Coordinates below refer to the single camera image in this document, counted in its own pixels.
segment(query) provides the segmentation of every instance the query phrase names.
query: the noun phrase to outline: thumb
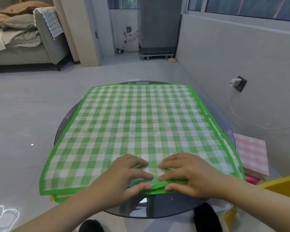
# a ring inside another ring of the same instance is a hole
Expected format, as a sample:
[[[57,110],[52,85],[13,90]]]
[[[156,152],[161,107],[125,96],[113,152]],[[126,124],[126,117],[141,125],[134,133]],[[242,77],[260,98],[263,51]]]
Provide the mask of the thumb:
[[[178,183],[170,183],[165,187],[166,191],[176,191],[185,195],[190,195],[195,197],[195,191],[193,188],[183,185],[183,184],[178,184]]]
[[[151,185],[149,183],[140,183],[135,186],[132,186],[124,191],[123,195],[124,200],[128,200],[145,190],[151,190]]]

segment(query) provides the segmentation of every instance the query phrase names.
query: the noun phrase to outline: hand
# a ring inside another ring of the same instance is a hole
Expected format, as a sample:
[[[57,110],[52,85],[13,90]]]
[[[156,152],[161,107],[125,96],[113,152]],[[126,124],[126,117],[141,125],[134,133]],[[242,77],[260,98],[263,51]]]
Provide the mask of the hand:
[[[159,168],[174,168],[161,175],[160,181],[172,179],[188,179],[189,184],[170,183],[166,191],[177,191],[186,195],[200,198],[220,198],[225,188],[228,175],[225,175],[211,166],[202,158],[180,153],[163,159]]]
[[[94,201],[96,211],[116,207],[142,191],[151,189],[149,183],[140,183],[127,188],[130,179],[151,179],[154,177],[142,169],[133,169],[137,164],[147,166],[148,162],[129,154],[121,156],[85,189],[86,195]]]

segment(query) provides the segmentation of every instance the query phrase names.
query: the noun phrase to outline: person's left hand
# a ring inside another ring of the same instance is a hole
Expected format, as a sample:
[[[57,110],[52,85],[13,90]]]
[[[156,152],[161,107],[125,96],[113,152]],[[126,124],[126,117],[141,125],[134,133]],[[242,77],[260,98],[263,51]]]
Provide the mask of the person's left hand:
[[[116,207],[142,191],[151,189],[149,183],[140,183],[127,188],[130,179],[154,177],[142,169],[134,169],[137,164],[147,166],[148,162],[129,154],[121,156],[84,190],[95,210],[104,211]]]

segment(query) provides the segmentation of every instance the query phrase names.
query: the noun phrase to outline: stack of pink folded boxes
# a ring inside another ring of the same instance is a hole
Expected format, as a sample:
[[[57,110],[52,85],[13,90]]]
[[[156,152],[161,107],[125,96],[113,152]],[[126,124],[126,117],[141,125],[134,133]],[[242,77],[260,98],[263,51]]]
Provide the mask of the stack of pink folded boxes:
[[[234,133],[246,180],[256,184],[269,176],[265,141]]]

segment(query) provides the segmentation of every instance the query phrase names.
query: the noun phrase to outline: sofa armrest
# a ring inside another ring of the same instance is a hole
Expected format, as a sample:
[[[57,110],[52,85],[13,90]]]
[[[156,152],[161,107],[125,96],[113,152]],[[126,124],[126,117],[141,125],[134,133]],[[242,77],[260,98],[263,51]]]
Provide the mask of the sofa armrest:
[[[65,35],[60,34],[54,39],[43,15],[39,11],[35,11],[35,21],[42,43],[46,48],[51,62],[57,64],[70,52]]]

